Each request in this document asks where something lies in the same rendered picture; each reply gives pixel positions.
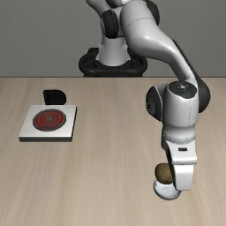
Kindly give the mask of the brown kiwi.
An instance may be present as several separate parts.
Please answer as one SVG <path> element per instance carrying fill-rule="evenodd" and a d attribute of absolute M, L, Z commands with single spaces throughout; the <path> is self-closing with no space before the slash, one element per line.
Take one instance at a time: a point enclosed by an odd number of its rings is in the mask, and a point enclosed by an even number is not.
<path fill-rule="evenodd" d="M 154 170 L 156 179 L 164 184 L 169 185 L 173 183 L 170 166 L 167 163 L 159 163 Z"/>

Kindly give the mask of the white bowl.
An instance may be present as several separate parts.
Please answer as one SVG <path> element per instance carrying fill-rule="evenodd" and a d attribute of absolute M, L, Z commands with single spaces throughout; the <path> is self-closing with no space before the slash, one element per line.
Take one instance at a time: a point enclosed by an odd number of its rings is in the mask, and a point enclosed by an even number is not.
<path fill-rule="evenodd" d="M 181 194 L 173 184 L 162 184 L 157 179 L 153 183 L 155 194 L 163 200 L 175 200 Z"/>

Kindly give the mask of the white stove plate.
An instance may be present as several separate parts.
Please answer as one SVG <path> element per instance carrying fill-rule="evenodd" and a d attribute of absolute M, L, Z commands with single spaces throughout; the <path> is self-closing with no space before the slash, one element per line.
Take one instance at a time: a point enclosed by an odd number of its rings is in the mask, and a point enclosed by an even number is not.
<path fill-rule="evenodd" d="M 31 105 L 19 133 L 20 141 L 72 141 L 76 105 Z"/>

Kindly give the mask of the small black block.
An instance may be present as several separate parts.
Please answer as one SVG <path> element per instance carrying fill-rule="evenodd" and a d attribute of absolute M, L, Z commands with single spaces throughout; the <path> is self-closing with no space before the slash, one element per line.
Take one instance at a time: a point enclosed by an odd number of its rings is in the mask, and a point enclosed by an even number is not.
<path fill-rule="evenodd" d="M 46 89 L 43 91 L 44 102 L 46 105 L 65 105 L 66 95 L 58 89 Z"/>

